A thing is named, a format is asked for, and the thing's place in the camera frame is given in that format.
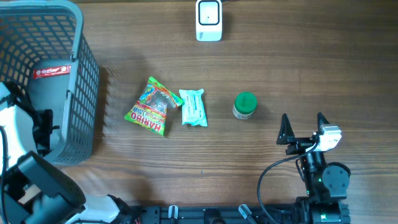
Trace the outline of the green lid small jar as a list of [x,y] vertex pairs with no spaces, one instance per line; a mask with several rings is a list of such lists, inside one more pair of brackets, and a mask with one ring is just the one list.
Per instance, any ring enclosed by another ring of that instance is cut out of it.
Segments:
[[233,105],[233,114],[238,119],[249,119],[257,108],[257,98],[251,92],[241,92]]

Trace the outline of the mint green wipes pack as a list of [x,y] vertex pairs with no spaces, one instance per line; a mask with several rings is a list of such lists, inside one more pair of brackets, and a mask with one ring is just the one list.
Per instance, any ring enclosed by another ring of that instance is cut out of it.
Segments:
[[182,125],[207,127],[208,122],[205,113],[205,105],[202,100],[204,89],[200,90],[179,90],[182,105]]

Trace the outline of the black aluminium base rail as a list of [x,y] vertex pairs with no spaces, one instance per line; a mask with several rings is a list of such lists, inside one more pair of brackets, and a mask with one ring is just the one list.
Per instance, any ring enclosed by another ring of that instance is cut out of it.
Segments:
[[250,224],[250,223],[351,223],[344,204],[306,205],[304,203],[270,204],[261,207],[160,207],[132,206],[133,223],[142,224]]

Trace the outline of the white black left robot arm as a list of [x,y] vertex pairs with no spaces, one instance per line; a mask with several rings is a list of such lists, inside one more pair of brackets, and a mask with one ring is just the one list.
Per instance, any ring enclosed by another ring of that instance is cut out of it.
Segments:
[[1,82],[1,219],[3,223],[134,223],[113,195],[86,196],[37,152],[49,139],[51,111],[38,112],[13,82]]

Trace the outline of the white barcode scanner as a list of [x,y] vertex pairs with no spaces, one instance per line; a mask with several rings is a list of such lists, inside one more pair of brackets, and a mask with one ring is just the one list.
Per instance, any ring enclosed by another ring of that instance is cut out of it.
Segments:
[[197,0],[195,31],[199,42],[218,42],[223,34],[223,5],[220,0]]

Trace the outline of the green Haribo candy bag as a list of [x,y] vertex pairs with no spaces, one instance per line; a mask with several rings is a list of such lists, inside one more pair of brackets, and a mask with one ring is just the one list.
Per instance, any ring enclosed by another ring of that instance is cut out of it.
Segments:
[[142,95],[124,119],[164,136],[167,109],[178,108],[182,105],[183,100],[179,96],[164,87],[154,77],[149,77]]

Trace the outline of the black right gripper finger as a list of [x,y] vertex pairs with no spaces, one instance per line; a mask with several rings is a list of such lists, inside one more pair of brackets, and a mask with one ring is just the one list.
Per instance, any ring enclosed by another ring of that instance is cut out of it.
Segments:
[[323,134],[325,132],[325,129],[328,128],[329,125],[330,125],[329,121],[324,117],[324,115],[321,112],[319,112],[317,114],[317,126],[318,126],[317,133]]
[[288,145],[295,142],[295,134],[286,113],[282,115],[279,134],[276,140],[278,145]]

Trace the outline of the grey plastic mesh basket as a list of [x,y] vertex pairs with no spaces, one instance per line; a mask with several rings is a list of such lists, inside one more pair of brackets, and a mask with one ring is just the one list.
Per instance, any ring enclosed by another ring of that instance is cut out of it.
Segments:
[[[83,13],[70,1],[1,3],[1,81],[13,82],[36,111],[52,110],[54,164],[88,159],[98,102],[100,70],[83,34]],[[34,79],[34,70],[71,65],[68,75]]]

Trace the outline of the red Nescafe stick pack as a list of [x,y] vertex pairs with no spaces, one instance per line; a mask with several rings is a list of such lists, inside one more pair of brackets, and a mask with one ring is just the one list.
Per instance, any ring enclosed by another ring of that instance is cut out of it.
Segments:
[[62,65],[58,67],[50,67],[34,70],[33,78],[48,78],[48,77],[56,77],[60,75],[68,75],[71,72],[71,65]]

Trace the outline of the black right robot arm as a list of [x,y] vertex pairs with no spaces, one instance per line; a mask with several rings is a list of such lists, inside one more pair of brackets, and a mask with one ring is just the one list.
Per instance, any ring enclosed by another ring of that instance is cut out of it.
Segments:
[[325,160],[342,138],[342,130],[317,114],[318,130],[308,138],[297,138],[287,114],[283,114],[276,144],[286,145],[285,153],[295,156],[296,168],[307,190],[292,205],[291,223],[349,223],[347,198],[350,169],[339,162]]

